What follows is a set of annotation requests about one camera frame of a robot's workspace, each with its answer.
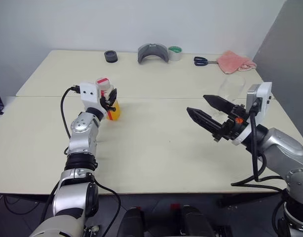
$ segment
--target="blue scissors handle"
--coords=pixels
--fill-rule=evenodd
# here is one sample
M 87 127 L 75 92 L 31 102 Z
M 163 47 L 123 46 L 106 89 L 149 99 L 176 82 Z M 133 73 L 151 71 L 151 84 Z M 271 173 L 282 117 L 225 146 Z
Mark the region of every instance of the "blue scissors handle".
M 208 65 L 209 63 L 212 63 L 212 64 L 217 64 L 216 61 L 208 61 L 206 58 L 203 58 L 203 57 L 194 57 L 194 64 L 196 66 L 206 66 Z

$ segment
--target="yellow bottle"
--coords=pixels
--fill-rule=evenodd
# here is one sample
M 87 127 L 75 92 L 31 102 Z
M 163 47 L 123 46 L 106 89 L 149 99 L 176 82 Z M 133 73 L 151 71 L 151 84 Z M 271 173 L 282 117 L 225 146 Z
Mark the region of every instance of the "yellow bottle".
M 110 84 L 109 79 L 100 78 L 99 80 L 97 80 L 97 84 L 100 86 L 101 96 L 104 96 L 107 100 L 109 100 L 110 93 L 114 89 L 113 85 Z M 115 111 L 109 110 L 107 119 L 117 120 L 121 114 L 120 106 L 118 104 L 117 99 L 113 103 L 112 107 L 115 108 Z

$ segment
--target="white table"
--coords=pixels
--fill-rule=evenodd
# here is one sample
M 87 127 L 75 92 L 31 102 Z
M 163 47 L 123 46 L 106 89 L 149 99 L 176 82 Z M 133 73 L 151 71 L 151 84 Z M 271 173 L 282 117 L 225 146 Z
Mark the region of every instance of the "white table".
M 187 106 L 212 112 L 204 99 L 119 98 L 119 103 L 120 119 L 102 121 L 99 130 L 96 177 L 103 185 L 118 193 L 266 191 L 230 186 L 251 175 L 251 156 L 230 141 L 214 142 L 191 120 Z M 59 104 L 60 97 L 17 97 L 0 117 L 0 193 L 48 194 L 58 181 L 68 144 Z M 82 110 L 80 98 L 65 101 L 68 123 Z M 276 100 L 263 124 L 303 144 Z M 285 187 L 280 180 L 267 184 Z
M 108 77 L 117 87 L 119 98 L 202 98 L 204 94 L 217 94 L 227 77 L 216 64 L 195 66 L 194 54 L 184 54 L 180 61 L 169 63 L 145 59 L 141 65 L 137 53 L 117 55 L 117 62 L 108 63 L 100 51 L 52 51 L 17 96 L 62 96 L 73 84 Z M 220 55 L 201 56 L 216 60 Z M 252 84 L 262 82 L 256 70 L 236 74 L 246 80 L 239 98 L 246 98 Z

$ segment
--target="pink towel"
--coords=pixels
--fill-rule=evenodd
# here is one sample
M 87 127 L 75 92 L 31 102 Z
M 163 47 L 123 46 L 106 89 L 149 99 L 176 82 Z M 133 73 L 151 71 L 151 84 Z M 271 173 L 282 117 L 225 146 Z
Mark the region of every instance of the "pink towel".
M 249 58 L 241 57 L 232 51 L 225 52 L 216 61 L 221 70 L 226 74 L 232 74 L 236 70 L 243 72 L 257 68 L 257 65 Z

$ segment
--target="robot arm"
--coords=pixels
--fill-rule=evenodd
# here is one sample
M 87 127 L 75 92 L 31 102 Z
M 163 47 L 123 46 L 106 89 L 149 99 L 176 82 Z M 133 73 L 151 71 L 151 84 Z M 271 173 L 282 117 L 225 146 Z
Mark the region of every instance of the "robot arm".
M 221 138 L 232 140 L 233 144 L 243 144 L 251 152 L 252 129 L 249 111 L 257 106 L 256 139 L 257 150 L 263 153 L 267 167 L 279 174 L 287 183 L 284 214 L 290 232 L 303 235 L 303 146 L 292 137 L 275 129 L 267 129 L 260 123 L 265 117 L 269 103 L 271 82 L 253 85 L 247 93 L 247 109 L 215 95 L 204 95 L 215 109 L 228 114 L 223 124 L 199 109 L 187 108 L 190 117 L 212 133 L 215 141 Z
M 98 210 L 96 137 L 109 104 L 96 84 L 83 82 L 76 91 L 80 91 L 85 112 L 71 125 L 67 162 L 52 204 L 53 217 L 42 222 L 31 237 L 81 237 L 91 233 L 84 224 Z

